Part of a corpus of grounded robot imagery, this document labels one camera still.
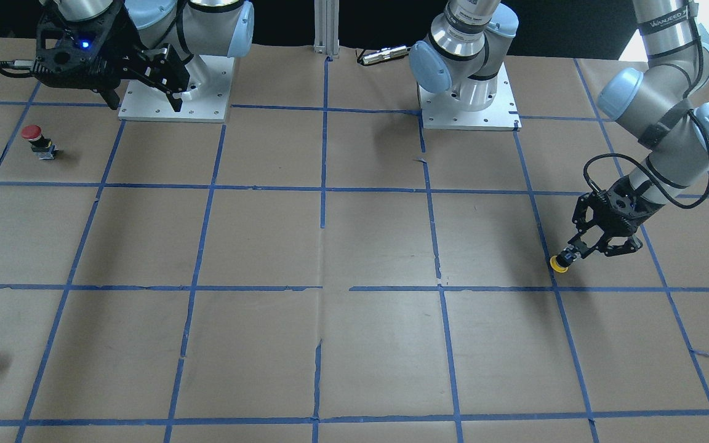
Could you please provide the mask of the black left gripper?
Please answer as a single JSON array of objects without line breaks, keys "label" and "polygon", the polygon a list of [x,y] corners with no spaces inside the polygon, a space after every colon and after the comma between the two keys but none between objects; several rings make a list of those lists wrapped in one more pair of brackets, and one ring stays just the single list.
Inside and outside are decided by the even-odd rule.
[{"label": "black left gripper", "polygon": [[[597,251],[607,256],[633,254],[643,243],[636,235],[639,226],[652,216],[652,202],[633,189],[628,177],[622,177],[611,187],[598,193],[583,194],[574,208],[572,222],[577,233],[563,249],[563,261],[573,263]],[[587,231],[594,226],[603,230]],[[612,245],[614,237],[626,237],[625,242]]]}]

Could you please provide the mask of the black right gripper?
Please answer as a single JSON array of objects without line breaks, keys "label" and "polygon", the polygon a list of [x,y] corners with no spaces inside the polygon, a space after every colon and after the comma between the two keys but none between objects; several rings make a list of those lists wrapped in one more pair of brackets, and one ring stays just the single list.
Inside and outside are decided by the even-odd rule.
[{"label": "black right gripper", "polygon": [[81,22],[43,12],[37,37],[29,73],[41,83],[97,90],[107,107],[117,110],[122,79],[138,79],[165,93],[174,112],[180,112],[188,70],[171,45],[147,49],[127,12],[102,12]]}]

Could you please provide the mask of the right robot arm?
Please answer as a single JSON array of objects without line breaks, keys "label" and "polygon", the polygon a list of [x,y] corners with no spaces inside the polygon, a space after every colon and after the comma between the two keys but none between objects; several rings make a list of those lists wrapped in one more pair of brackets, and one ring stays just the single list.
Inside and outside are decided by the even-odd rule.
[{"label": "right robot arm", "polygon": [[128,79],[180,112],[213,86],[203,57],[242,58],[253,33],[248,1],[45,1],[28,75],[92,90],[111,109]]}]

